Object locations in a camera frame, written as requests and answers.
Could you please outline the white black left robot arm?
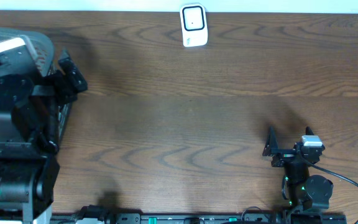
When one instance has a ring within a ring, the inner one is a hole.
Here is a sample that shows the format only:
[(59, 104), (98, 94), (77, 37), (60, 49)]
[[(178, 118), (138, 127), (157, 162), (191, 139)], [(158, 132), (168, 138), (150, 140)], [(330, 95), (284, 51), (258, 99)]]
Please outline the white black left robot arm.
[(42, 75), (26, 47), (0, 52), (0, 221), (33, 223), (48, 213), (70, 105), (88, 84), (64, 50)]

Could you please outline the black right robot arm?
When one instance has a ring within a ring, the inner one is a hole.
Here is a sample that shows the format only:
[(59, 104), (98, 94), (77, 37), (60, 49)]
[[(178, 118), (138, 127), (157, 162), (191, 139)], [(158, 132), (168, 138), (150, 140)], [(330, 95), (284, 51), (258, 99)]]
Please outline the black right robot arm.
[(307, 127), (291, 149), (278, 146), (272, 127), (268, 129), (263, 156), (272, 158), (272, 167), (284, 168), (282, 195), (290, 207), (277, 218), (282, 223), (322, 223), (329, 208), (333, 183), (321, 175), (310, 175), (309, 168), (319, 162), (325, 150), (322, 140)]

